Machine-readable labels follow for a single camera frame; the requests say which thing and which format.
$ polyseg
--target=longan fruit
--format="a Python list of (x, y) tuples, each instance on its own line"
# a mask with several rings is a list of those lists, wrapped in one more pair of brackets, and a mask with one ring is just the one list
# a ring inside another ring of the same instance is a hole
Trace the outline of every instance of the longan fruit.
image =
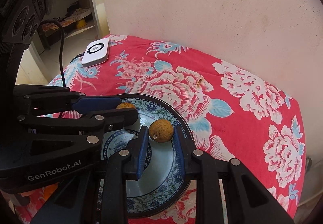
[(165, 143), (172, 139), (174, 127), (168, 120), (158, 119), (150, 125), (148, 134), (152, 140), (159, 143)]
[(133, 103), (127, 103), (127, 102), (123, 102), (120, 105), (118, 105), (116, 107), (116, 109), (120, 109), (120, 108), (136, 108), (135, 105)]

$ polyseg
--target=blue and white plate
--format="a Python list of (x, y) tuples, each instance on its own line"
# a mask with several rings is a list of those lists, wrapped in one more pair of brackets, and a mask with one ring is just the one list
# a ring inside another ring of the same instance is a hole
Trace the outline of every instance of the blue and white plate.
[[(125, 149), (131, 139), (138, 136), (141, 126), (150, 126), (163, 118), (174, 126), (180, 125), (186, 137), (192, 138), (188, 125), (167, 103), (143, 94), (120, 94), (122, 102), (133, 103), (139, 113), (132, 126), (106, 133), (103, 139), (101, 159)], [(103, 181), (99, 191), (98, 207), (101, 207)], [(140, 180), (127, 180), (127, 208), (129, 218), (154, 215), (168, 208), (185, 191), (188, 182), (179, 173), (176, 152), (172, 141), (158, 143), (149, 138), (144, 172)]]

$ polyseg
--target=portable wifi device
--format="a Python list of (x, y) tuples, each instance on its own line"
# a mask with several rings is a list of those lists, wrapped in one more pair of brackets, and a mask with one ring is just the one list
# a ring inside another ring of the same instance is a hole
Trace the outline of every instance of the portable wifi device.
[(88, 68), (105, 62), (108, 56), (109, 39), (102, 38), (88, 44), (81, 63), (85, 68)]

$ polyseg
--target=red floral cloth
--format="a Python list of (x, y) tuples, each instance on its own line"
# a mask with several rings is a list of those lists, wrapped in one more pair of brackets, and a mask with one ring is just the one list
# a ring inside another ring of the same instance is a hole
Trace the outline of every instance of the red floral cloth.
[[(239, 158), (294, 216), (306, 161), (296, 100), (248, 71), (192, 48), (125, 35), (109, 38), (105, 63), (83, 68), (78, 58), (66, 68), (71, 90), (87, 95), (135, 92), (168, 102), (188, 122), (199, 149), (217, 159)], [(62, 85), (60, 76), (50, 85)], [(68, 112), (65, 117), (79, 115)], [(175, 204), (144, 223), (194, 223), (195, 200), (193, 181)], [(28, 223), (23, 209), (17, 211)]]

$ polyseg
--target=plate rim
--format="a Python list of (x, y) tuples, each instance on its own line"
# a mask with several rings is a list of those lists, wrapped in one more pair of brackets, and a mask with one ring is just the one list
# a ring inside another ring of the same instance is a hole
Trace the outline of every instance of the plate rim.
[[(163, 106), (164, 108), (169, 109), (169, 111), (171, 113), (173, 113), (173, 115), (175, 115), (175, 117), (183, 125), (184, 130), (185, 129), (187, 130), (187, 132), (186, 132), (187, 137), (190, 137), (191, 139), (193, 139), (191, 129), (188, 126), (187, 122), (184, 120), (184, 118), (181, 116), (181, 114), (177, 110), (175, 110), (171, 105), (169, 105), (165, 101), (158, 99), (156, 97), (146, 95), (146, 94), (141, 94), (141, 93), (122, 93), (122, 94), (118, 94), (116, 96), (120, 97), (121, 100), (123, 100), (125, 98), (131, 98), (131, 97), (134, 97), (134, 98), (138, 97), (138, 98), (142, 98), (142, 99), (146, 98), (147, 100), (151, 100), (153, 102), (156, 102), (156, 104), (161, 104), (161, 106)], [(171, 199), (169, 199), (169, 201), (163, 203), (160, 207), (157, 207), (152, 210), (145, 211), (145, 212), (131, 212), (131, 213), (128, 212), (128, 218), (130, 218), (130, 219), (147, 218), (147, 217), (151, 217), (153, 215), (156, 215), (156, 214), (166, 210), (167, 208), (172, 206), (176, 201), (178, 201), (178, 199), (187, 190), (190, 182), (191, 182), (190, 180), (184, 180), (183, 184), (180, 186), (180, 188), (177, 190), (177, 192), (174, 194), (174, 196)]]

